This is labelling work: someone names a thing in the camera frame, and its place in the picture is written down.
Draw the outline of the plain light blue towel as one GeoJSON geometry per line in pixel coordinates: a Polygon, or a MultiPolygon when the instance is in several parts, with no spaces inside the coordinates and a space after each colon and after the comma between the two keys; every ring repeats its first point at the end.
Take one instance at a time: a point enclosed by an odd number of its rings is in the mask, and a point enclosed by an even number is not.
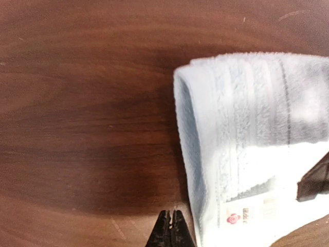
{"type": "Polygon", "coordinates": [[[328,153],[327,57],[195,59],[174,98],[198,246],[270,246],[328,215],[328,194],[297,200],[328,153]]]}

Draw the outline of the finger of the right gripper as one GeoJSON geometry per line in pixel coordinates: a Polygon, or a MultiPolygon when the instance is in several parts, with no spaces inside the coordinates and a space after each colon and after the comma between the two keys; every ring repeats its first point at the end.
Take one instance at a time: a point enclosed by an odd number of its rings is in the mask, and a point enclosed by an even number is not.
{"type": "Polygon", "coordinates": [[[313,200],[318,194],[328,194],[328,153],[297,183],[297,200],[313,200]]]}

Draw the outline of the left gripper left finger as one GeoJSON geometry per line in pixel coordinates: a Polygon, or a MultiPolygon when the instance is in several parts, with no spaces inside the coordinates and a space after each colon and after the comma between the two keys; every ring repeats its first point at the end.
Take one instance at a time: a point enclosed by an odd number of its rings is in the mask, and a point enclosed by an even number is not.
{"type": "Polygon", "coordinates": [[[171,246],[170,221],[170,212],[168,210],[162,210],[158,215],[145,247],[171,246]]]}

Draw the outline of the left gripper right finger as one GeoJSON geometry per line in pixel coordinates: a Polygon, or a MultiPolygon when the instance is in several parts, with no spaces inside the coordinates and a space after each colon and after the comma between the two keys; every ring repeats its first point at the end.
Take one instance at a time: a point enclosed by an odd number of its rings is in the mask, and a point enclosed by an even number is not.
{"type": "Polygon", "coordinates": [[[173,212],[171,228],[172,247],[195,247],[184,216],[180,210],[173,212]]]}

